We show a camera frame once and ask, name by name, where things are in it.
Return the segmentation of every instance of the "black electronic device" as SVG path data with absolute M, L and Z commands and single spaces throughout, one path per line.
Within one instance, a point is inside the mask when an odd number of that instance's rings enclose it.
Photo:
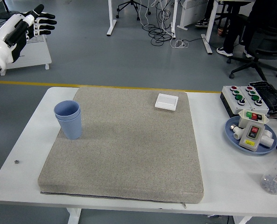
M 266 81 L 249 83 L 260 94 L 266 105 L 269 107 L 268 114 L 277 113 L 277 90 Z

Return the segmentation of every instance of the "control box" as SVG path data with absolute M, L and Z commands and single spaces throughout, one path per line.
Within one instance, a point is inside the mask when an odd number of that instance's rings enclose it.
M 238 123 L 239 128 L 245 128 L 249 121 L 255 121 L 263 125 L 269 122 L 269 119 L 263 113 L 242 110 L 238 114 L 240 115 L 240 119 Z
M 220 98 L 230 117 L 243 109 L 267 114 L 268 106 L 252 86 L 224 86 Z
M 239 146 L 255 152 L 258 149 L 264 130 L 264 124 L 249 121 L 243 132 Z
M 224 86 L 220 98 L 230 117 L 238 116 L 243 109 L 251 111 L 250 104 L 238 86 Z
M 262 100 L 262 97 L 252 86 L 239 86 L 241 92 L 250 104 L 251 110 L 258 113 L 267 114 L 269 107 Z

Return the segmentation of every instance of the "blue cup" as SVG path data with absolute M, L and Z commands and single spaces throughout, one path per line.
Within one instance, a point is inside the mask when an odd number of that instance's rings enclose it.
M 66 100 L 60 102 L 54 107 L 54 113 L 68 139 L 73 140 L 81 136 L 81 111 L 76 101 Z
M 54 107 L 54 113 L 60 120 L 72 120 L 80 114 L 80 106 L 74 100 L 65 100 Z

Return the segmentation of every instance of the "white desk leg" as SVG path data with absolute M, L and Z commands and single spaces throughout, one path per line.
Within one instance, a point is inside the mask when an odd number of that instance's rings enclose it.
M 214 19 L 215 19 L 216 12 L 217 12 L 217 6 L 218 6 L 218 2 L 214 1 L 213 9 L 212 9 L 211 16 L 210 16 L 210 21 L 209 21 L 209 24 L 208 24 L 207 33 L 206 33 L 206 35 L 204 35 L 204 34 L 201 35 L 201 37 L 203 38 L 205 48 L 206 48 L 207 53 L 209 55 L 212 54 L 212 50 L 211 50 L 211 47 L 209 45 L 209 41 L 210 41 L 210 37 L 211 37 L 211 33 L 212 33 Z
M 79 218 L 80 218 L 80 213 L 81 209 L 75 209 L 75 208 L 67 208 L 70 218 L 68 224 L 78 224 Z
M 109 22 L 110 22 L 110 28 L 107 32 L 107 36 L 111 36 L 111 33 L 114 29 L 114 26 L 116 24 L 116 20 L 113 20 L 113 17 L 112 17 L 112 0 L 108 0 L 108 8 L 109 8 Z
M 233 216 L 235 224 L 246 224 L 252 216 Z
M 177 18 L 177 10 L 178 10 L 178 1 L 175 0 L 174 4 L 174 14 L 172 17 L 172 22 L 171 22 L 171 32 L 174 34 L 172 38 L 176 38 L 176 18 Z

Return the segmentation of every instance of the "gray floor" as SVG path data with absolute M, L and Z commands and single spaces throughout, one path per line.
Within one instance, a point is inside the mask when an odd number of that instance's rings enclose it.
M 135 11 L 127 7 L 111 37 L 108 2 L 86 0 L 7 0 L 11 10 L 25 12 L 38 4 L 45 12 L 56 15 L 58 24 L 48 36 L 52 64 L 8 70 L 0 81 L 24 82 L 26 85 L 0 84 L 0 168 L 42 99 L 47 84 L 85 84 L 98 86 L 127 86 L 191 91 L 221 91 L 224 85 L 247 85 L 260 81 L 259 75 L 248 69 L 229 79 L 230 71 L 240 66 L 238 62 L 226 63 L 226 58 L 216 53 L 208 55 L 203 42 L 189 43 L 187 49 L 173 49 L 169 42 L 163 46 L 151 45 L 148 32 L 142 30 Z M 115 8 L 123 0 L 115 0 Z M 148 16 L 156 23 L 156 11 Z M 177 24 L 181 15 L 179 8 Z M 202 29 L 191 26 L 187 31 L 176 28 L 177 39 L 200 38 Z M 212 46 L 219 47 L 223 38 L 213 29 Z M 242 56 L 242 46 L 234 54 Z M 277 61 L 267 63 L 277 67 Z M 264 70 L 270 84 L 277 89 L 275 72 Z M 64 224 L 68 222 L 66 209 L 12 206 L 0 204 L 0 224 Z M 80 224 L 137 223 L 137 224 L 226 224 L 227 216 L 208 219 L 204 215 L 163 214 L 144 212 L 83 210 Z M 277 224 L 277 218 L 254 217 L 249 224 Z

